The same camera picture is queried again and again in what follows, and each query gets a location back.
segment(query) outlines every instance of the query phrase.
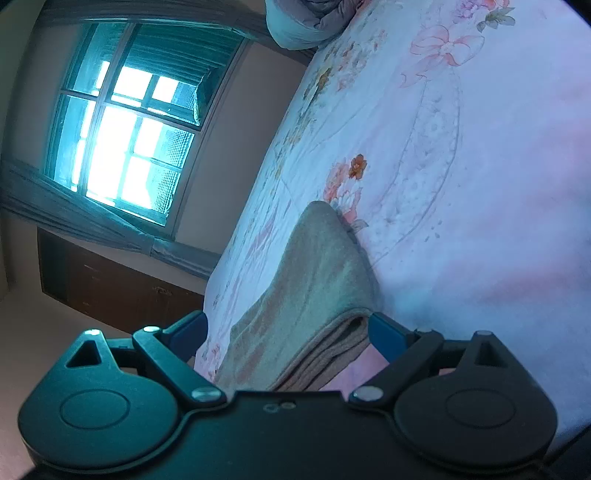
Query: wooden cabinet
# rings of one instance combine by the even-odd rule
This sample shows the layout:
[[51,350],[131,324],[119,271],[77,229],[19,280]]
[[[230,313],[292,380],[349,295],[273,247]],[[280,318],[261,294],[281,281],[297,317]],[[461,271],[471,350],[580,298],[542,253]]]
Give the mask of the wooden cabinet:
[[37,230],[43,292],[125,332],[167,327],[203,308],[203,296]]

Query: triangular hole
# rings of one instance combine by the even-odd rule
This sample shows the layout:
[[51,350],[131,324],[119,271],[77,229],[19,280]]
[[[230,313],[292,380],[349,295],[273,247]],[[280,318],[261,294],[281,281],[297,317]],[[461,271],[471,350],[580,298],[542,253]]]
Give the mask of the triangular hole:
[[476,365],[507,368],[507,364],[499,354],[496,353],[496,350],[490,343],[483,343],[480,345],[480,352],[478,352],[478,358],[476,358]]
[[100,355],[96,347],[96,342],[94,340],[87,340],[67,363],[66,367],[89,367],[91,365],[100,365]]

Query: window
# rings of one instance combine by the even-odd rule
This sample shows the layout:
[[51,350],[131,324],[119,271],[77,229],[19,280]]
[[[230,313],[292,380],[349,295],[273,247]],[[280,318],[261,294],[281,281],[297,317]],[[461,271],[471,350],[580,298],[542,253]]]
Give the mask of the window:
[[60,91],[46,173],[171,235],[201,128],[241,41],[203,27],[88,26]]

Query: circular pad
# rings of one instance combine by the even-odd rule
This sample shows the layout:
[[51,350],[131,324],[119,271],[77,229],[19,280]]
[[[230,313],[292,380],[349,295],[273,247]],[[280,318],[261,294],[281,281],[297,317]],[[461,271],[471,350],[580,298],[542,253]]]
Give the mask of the circular pad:
[[533,382],[505,368],[430,377],[394,406],[400,431],[423,455],[456,469],[501,469],[544,452],[556,411]]
[[151,453],[173,434],[177,420],[176,400],[162,385],[100,367],[49,375],[18,418],[34,458],[84,471],[123,466]]
[[111,390],[87,390],[75,393],[61,405],[61,417],[77,429],[106,429],[122,421],[129,413],[129,401]]
[[454,393],[447,399],[446,408],[456,422],[476,429],[500,427],[515,415],[515,406],[506,396],[477,388]]

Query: orange flower print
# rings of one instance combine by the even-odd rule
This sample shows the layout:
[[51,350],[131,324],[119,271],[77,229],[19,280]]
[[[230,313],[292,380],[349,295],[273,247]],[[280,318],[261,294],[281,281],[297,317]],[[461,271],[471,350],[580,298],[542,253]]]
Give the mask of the orange flower print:
[[494,10],[495,8],[506,8],[509,6],[509,0],[480,0],[483,7],[487,7],[488,10]]
[[351,160],[349,178],[361,180],[361,178],[363,178],[363,172],[365,171],[365,167],[367,167],[367,165],[367,160],[364,159],[363,155],[357,155],[353,160]]

